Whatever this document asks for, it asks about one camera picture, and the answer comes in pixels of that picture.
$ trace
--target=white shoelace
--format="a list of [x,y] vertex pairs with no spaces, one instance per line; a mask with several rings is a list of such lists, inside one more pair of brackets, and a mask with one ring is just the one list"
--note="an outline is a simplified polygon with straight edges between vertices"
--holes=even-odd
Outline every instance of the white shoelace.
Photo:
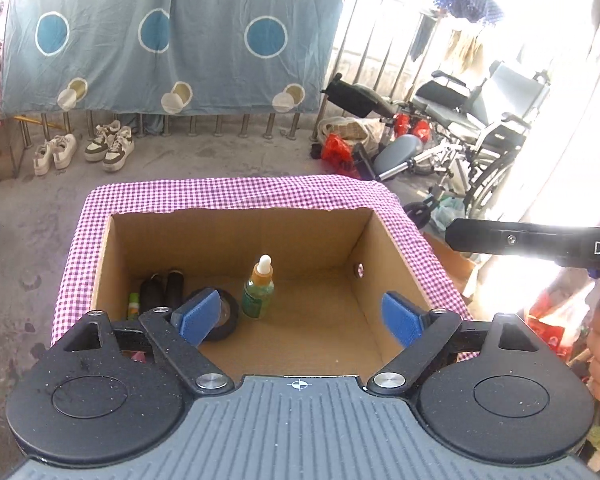
[[107,130],[104,126],[96,126],[97,134],[93,139],[94,142],[100,140],[102,142],[107,142],[107,134],[109,130]]
[[113,140],[113,144],[110,147],[110,150],[112,152],[121,152],[122,151],[122,136],[117,135],[116,138]]

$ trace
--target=wheelchair armrest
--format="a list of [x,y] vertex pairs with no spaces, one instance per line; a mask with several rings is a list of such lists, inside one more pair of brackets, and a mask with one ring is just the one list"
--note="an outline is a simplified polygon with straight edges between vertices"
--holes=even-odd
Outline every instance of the wheelchair armrest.
[[523,121],[521,118],[519,118],[515,114],[510,114],[510,113],[502,114],[502,122],[503,123],[514,122],[516,124],[519,124],[520,126],[522,126],[523,128],[525,128],[527,130],[531,129],[531,124],[527,123],[526,121]]
[[445,77],[447,79],[449,79],[449,81],[456,83],[460,86],[464,86],[466,88],[466,84],[463,81],[460,81],[457,77],[453,77],[452,75],[449,75],[446,72],[442,72],[442,70],[434,70],[433,72],[431,72],[431,77],[433,79],[439,78],[439,77]]

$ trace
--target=checkered fabric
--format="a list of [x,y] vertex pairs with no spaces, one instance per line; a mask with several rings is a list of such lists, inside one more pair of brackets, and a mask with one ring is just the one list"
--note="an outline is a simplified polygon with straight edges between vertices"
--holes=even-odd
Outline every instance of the checkered fabric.
[[379,182],[335,175],[160,180],[103,186],[87,197],[60,284],[52,343],[90,308],[100,245],[110,215],[272,207],[373,209],[410,264],[431,306],[471,319],[462,297],[427,241],[405,215],[397,196]]

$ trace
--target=white sneaker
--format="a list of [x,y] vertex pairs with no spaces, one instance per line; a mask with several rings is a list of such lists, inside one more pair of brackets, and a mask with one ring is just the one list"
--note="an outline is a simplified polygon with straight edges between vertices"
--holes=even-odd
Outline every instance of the white sneaker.
[[96,126],[96,137],[84,150],[84,158],[88,162],[99,162],[107,155],[116,138],[116,132],[112,132],[108,126]]
[[52,146],[48,140],[42,146],[39,146],[33,154],[33,172],[36,176],[43,176],[49,171],[51,166]]
[[116,134],[120,131],[121,127],[122,126],[120,125],[120,121],[115,120],[111,124],[99,124],[98,126],[96,126],[96,130],[107,130],[110,134]]
[[55,136],[51,140],[51,145],[53,147],[56,170],[64,170],[64,168],[71,164],[71,159],[78,149],[78,141],[75,140],[74,134],[66,134]]
[[131,135],[131,128],[123,126],[102,161],[105,171],[113,172],[121,170],[125,165],[126,158],[134,148],[134,138]]

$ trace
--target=blue bedsheet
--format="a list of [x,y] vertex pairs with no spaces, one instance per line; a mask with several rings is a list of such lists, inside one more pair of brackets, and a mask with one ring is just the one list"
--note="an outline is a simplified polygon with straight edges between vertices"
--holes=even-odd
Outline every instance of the blue bedsheet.
[[11,0],[1,111],[315,112],[344,0]]

